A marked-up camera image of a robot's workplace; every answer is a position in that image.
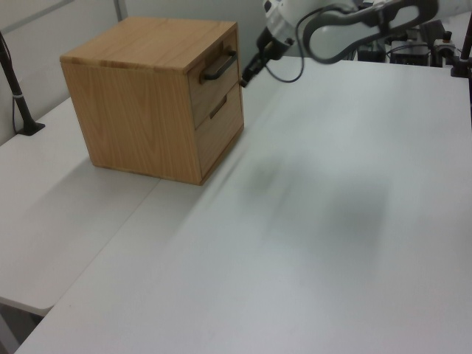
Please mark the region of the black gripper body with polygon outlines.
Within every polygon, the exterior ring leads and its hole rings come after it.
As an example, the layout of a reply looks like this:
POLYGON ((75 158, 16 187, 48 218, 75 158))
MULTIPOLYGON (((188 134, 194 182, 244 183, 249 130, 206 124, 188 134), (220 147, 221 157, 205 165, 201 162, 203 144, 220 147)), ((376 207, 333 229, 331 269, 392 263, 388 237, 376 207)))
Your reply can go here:
POLYGON ((268 28, 259 35, 256 45, 258 50, 255 55, 256 71, 261 71, 270 60, 279 60, 282 57, 282 43, 271 34, 268 28))

